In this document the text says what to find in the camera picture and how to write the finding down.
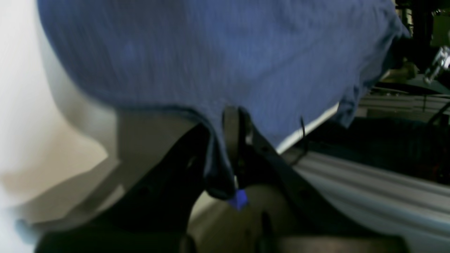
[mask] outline white surface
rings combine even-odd
[[[404,237],[412,253],[449,252],[449,187],[314,152],[295,170],[357,222]]]
[[[24,240],[31,235],[17,222],[65,217],[118,164],[116,114],[75,88],[44,36],[35,4],[0,0],[1,253],[31,253],[33,238]],[[144,133],[136,135],[145,143],[122,149],[124,160],[137,162],[112,174],[117,182],[110,190],[81,207],[95,211],[114,203],[194,124],[155,117],[141,125],[136,131]]]

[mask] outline blue fabric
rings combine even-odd
[[[38,0],[44,31],[87,94],[179,113],[211,131],[205,179],[234,196],[221,116],[242,106],[277,146],[341,102],[348,125],[407,36],[391,0]]]

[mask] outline white wall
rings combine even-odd
[[[142,124],[136,134],[157,145],[131,148],[140,162],[112,174],[124,179],[98,199],[115,189],[116,200],[193,126],[175,117]],[[35,1],[0,0],[0,252],[32,252],[28,224],[66,216],[110,175],[116,135],[115,112],[80,94],[63,71]],[[204,195],[195,211],[210,200]]]

